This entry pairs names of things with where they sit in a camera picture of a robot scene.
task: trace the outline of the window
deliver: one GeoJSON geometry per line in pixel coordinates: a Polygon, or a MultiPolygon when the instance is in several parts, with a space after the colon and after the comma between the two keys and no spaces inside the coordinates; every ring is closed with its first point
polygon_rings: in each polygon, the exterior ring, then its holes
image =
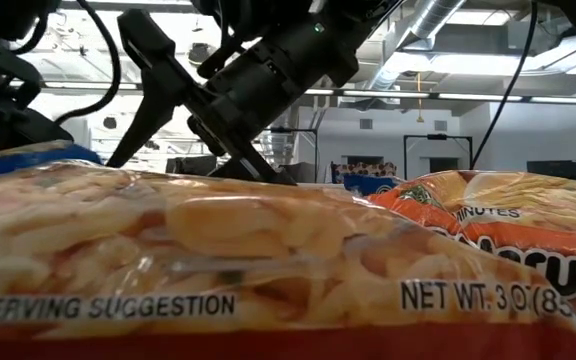
{"type": "Polygon", "coordinates": [[[372,130],[372,119],[359,119],[360,130],[372,130]]]}
{"type": "Polygon", "coordinates": [[[383,156],[344,156],[346,164],[357,165],[363,163],[366,165],[379,165],[384,163],[383,156]]]}
{"type": "Polygon", "coordinates": [[[430,172],[459,170],[458,158],[430,158],[430,172]]]}
{"type": "Polygon", "coordinates": [[[528,161],[529,173],[576,180],[576,160],[528,161]]]}

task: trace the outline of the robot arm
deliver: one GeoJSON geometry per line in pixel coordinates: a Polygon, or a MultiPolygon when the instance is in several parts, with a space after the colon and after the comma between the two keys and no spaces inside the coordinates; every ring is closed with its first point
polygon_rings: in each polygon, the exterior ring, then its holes
{"type": "Polygon", "coordinates": [[[142,69],[144,99],[108,165],[122,166],[171,119],[175,106],[185,105],[192,114],[189,128],[213,154],[232,157],[211,175],[292,183],[251,141],[322,76],[345,84],[358,71],[357,48],[401,2],[330,0],[312,13],[311,1],[304,0],[196,1],[202,12],[235,30],[200,67],[208,78],[203,86],[174,59],[174,43],[146,12],[125,12],[119,29],[124,49],[142,69]],[[257,37],[261,40],[221,69],[243,41],[257,37]]]}

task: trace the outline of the snack bag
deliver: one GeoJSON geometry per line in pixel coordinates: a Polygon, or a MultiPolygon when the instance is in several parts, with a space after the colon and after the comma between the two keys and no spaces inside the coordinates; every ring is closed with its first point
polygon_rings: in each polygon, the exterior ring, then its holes
{"type": "Polygon", "coordinates": [[[534,269],[341,192],[0,176],[0,359],[576,359],[534,269]]]}
{"type": "Polygon", "coordinates": [[[411,187],[431,193],[462,230],[443,220],[444,214],[437,220],[423,219],[425,224],[441,222],[438,226],[453,238],[470,239],[489,253],[536,268],[576,305],[576,181],[528,173],[452,171],[421,177],[398,191],[411,187]]]}
{"type": "Polygon", "coordinates": [[[370,195],[367,199],[429,230],[461,243],[474,245],[462,231],[455,216],[444,208],[441,201],[451,195],[453,182],[463,181],[461,175],[457,172],[442,174],[441,178],[433,178],[432,182],[428,178],[423,178],[423,181],[404,182],[393,190],[370,195]]]}

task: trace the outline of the ceiling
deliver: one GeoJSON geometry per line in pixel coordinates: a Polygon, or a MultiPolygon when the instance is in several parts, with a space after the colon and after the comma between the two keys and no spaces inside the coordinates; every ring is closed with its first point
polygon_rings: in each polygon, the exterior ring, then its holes
{"type": "MultiPolygon", "coordinates": [[[[97,10],[98,15],[108,27],[115,42],[120,45],[119,31],[116,18],[121,11],[130,7],[140,7],[150,10],[155,22],[176,43],[176,57],[191,75],[198,81],[194,68],[189,64],[187,54],[194,43],[207,43],[218,47],[220,42],[220,30],[212,18],[202,16],[194,10],[189,1],[183,0],[105,0],[103,2],[89,0],[97,10]]],[[[351,80],[352,83],[361,84],[370,80],[382,64],[387,60],[384,54],[384,41],[390,34],[389,30],[398,21],[407,18],[413,13],[415,1],[407,1],[400,9],[384,23],[373,36],[358,50],[357,57],[360,61],[360,71],[351,80]]],[[[468,0],[465,5],[448,21],[447,26],[472,25],[477,28],[496,26],[499,27],[509,21],[523,19],[528,13],[527,2],[517,0],[468,0]]],[[[556,10],[548,9],[548,17],[560,18],[556,10]]],[[[74,0],[64,0],[62,9],[57,14],[52,14],[49,19],[49,27],[46,35],[40,41],[37,48],[30,54],[23,56],[35,65],[45,81],[78,81],[78,82],[104,82],[111,79],[111,65],[107,46],[101,37],[99,30],[94,25],[88,14],[78,8],[74,0]]],[[[125,55],[122,50],[122,81],[124,83],[139,83],[138,67],[125,55]]],[[[483,76],[446,74],[432,71],[421,71],[419,75],[406,76],[402,74],[395,83],[402,90],[422,91],[446,91],[456,93],[501,93],[507,76],[483,76]]],[[[524,77],[518,83],[517,92],[529,91],[530,93],[549,95],[571,95],[576,92],[576,76],[572,75],[548,75],[524,77]]],[[[79,98],[73,106],[87,105],[98,99],[99,95],[79,98]]],[[[49,116],[59,115],[70,109],[65,104],[55,101],[48,95],[43,95],[43,100],[35,106],[48,109],[49,116]]],[[[97,151],[105,154],[111,152],[116,146],[116,139],[129,125],[140,102],[139,96],[120,96],[106,109],[90,118],[93,123],[93,137],[97,140],[97,151]],[[118,120],[117,129],[106,129],[102,125],[103,118],[115,117],[118,120]]],[[[450,109],[456,112],[466,111],[472,103],[464,104],[454,101],[424,101],[423,107],[428,109],[450,109]]],[[[399,107],[406,111],[417,108],[418,100],[401,100],[399,107]]],[[[163,146],[159,152],[200,154],[206,151],[196,143],[196,136],[185,125],[188,112],[180,108],[175,113],[173,121],[166,125],[157,135],[161,141],[171,146],[163,146]]],[[[287,122],[288,114],[278,121],[287,122]]],[[[258,149],[269,158],[273,153],[276,156],[278,146],[286,148],[283,158],[278,162],[286,161],[291,153],[290,141],[286,135],[262,135],[259,139],[258,149]]],[[[152,154],[152,149],[142,149],[139,156],[147,159],[152,154]]]]}

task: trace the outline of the black cable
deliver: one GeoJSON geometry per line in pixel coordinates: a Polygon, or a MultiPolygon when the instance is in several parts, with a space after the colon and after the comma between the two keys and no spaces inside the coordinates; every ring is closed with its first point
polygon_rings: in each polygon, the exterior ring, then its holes
{"type": "MultiPolygon", "coordinates": [[[[480,3],[480,4],[485,4],[485,5],[489,5],[489,6],[496,6],[495,4],[491,3],[491,2],[487,2],[487,1],[479,1],[479,0],[475,0],[472,1],[474,3],[480,3]]],[[[482,25],[486,25],[486,22],[488,22],[488,20],[490,20],[490,18],[492,18],[496,13],[498,12],[504,12],[506,13],[506,15],[508,16],[508,20],[512,20],[514,18],[514,16],[510,13],[510,11],[508,11],[507,9],[502,9],[502,8],[496,8],[495,11],[493,11],[490,15],[488,15],[488,17],[486,18],[486,20],[483,21],[482,25]]],[[[557,34],[553,34],[552,32],[550,32],[550,30],[548,30],[544,24],[542,24],[541,22],[537,22],[537,26],[539,26],[539,28],[541,30],[543,30],[544,33],[546,33],[546,35],[550,36],[550,37],[554,37],[557,38],[559,37],[559,35],[557,34]]]]}
{"type": "Polygon", "coordinates": [[[226,19],[226,7],[224,6],[224,0],[219,0],[219,28],[221,29],[221,46],[224,46],[230,34],[228,33],[228,21],[226,19]]]}
{"type": "Polygon", "coordinates": [[[530,46],[532,45],[532,38],[535,35],[535,28],[537,27],[537,13],[538,13],[537,3],[533,1],[530,5],[530,9],[531,9],[530,26],[528,28],[528,36],[526,37],[526,45],[524,45],[524,50],[521,54],[521,58],[519,59],[519,65],[517,66],[517,70],[515,70],[515,74],[512,76],[512,79],[510,80],[510,83],[508,84],[508,88],[506,89],[506,92],[504,93],[504,97],[501,99],[501,102],[499,103],[499,107],[497,108],[497,112],[495,113],[495,117],[492,119],[492,122],[490,123],[488,130],[486,130],[486,134],[484,135],[484,138],[481,141],[479,148],[477,149],[477,153],[475,154],[475,157],[472,160],[472,164],[470,165],[470,170],[475,169],[475,165],[477,164],[477,160],[479,160],[479,157],[481,156],[481,153],[484,150],[484,146],[486,146],[486,143],[488,142],[488,139],[490,138],[490,134],[492,133],[493,129],[495,128],[495,125],[497,125],[497,121],[499,121],[499,117],[501,116],[501,112],[503,111],[504,106],[506,105],[506,102],[508,101],[508,97],[510,96],[512,89],[515,86],[517,79],[519,79],[519,75],[521,74],[521,69],[524,67],[524,63],[526,62],[526,59],[528,58],[528,52],[530,51],[530,46]]]}
{"type": "Polygon", "coordinates": [[[59,116],[57,120],[55,120],[55,124],[60,126],[68,121],[68,119],[79,116],[86,116],[103,109],[106,105],[110,104],[112,99],[115,98],[117,92],[119,92],[119,85],[121,84],[121,62],[119,61],[119,50],[117,50],[117,45],[115,45],[115,41],[112,39],[112,35],[110,35],[108,28],[106,25],[104,25],[104,22],[101,20],[101,18],[99,18],[99,15],[97,15],[95,10],[90,6],[90,4],[88,4],[86,0],[77,0],[77,3],[79,3],[79,6],[86,10],[90,18],[92,18],[92,21],[99,29],[101,36],[104,38],[104,41],[108,46],[108,53],[110,54],[110,62],[112,64],[112,80],[110,82],[110,88],[108,88],[108,91],[101,99],[99,99],[99,101],[85,108],[72,110],[59,116]]]}
{"type": "Polygon", "coordinates": [[[28,39],[28,42],[23,44],[21,47],[12,50],[15,55],[22,55],[32,51],[39,45],[41,38],[44,37],[46,30],[48,29],[48,14],[44,14],[39,18],[35,30],[32,32],[32,36],[28,39]]]}

